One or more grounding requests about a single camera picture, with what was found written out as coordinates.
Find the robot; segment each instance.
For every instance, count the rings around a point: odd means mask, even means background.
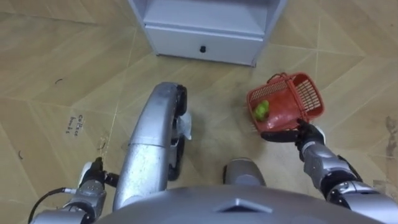
[[[398,223],[393,199],[365,184],[355,169],[325,146],[320,129],[298,120],[294,141],[304,172],[325,200],[270,189],[250,159],[232,160],[223,185],[166,190],[178,178],[184,149],[179,119],[187,110],[187,89],[157,85],[130,138],[119,175],[103,170],[102,158],[87,163],[77,189],[61,188],[33,207],[31,224],[127,223]],[[100,218],[105,185],[116,188],[113,212]],[[60,209],[34,216],[52,194],[72,194]]]

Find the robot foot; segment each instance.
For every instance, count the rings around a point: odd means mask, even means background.
[[[233,159],[224,166],[223,183],[228,185],[266,186],[258,166],[248,158]]]

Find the red plastic basket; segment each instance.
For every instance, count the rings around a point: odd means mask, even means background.
[[[265,121],[258,121],[253,110],[264,100],[269,102],[269,115]],[[267,84],[248,93],[247,103],[254,125],[260,133],[294,129],[298,125],[298,118],[309,122],[324,111],[320,93],[305,73],[274,75]]]

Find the green fruit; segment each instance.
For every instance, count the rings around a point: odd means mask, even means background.
[[[254,109],[254,117],[258,121],[264,121],[269,112],[269,102],[267,100],[259,103]]]

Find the beige floor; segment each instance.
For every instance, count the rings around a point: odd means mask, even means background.
[[[246,114],[250,89],[297,71],[322,91],[326,113],[315,122],[328,145],[398,200],[397,0],[291,0],[256,68],[156,57],[125,0],[0,0],[2,222],[25,223],[39,196],[73,187],[96,156],[117,172],[162,81],[188,87],[193,115],[182,176],[170,187],[219,184],[222,166],[246,156],[270,187],[320,197],[293,145],[262,141]],[[79,116],[83,127],[68,134]]]

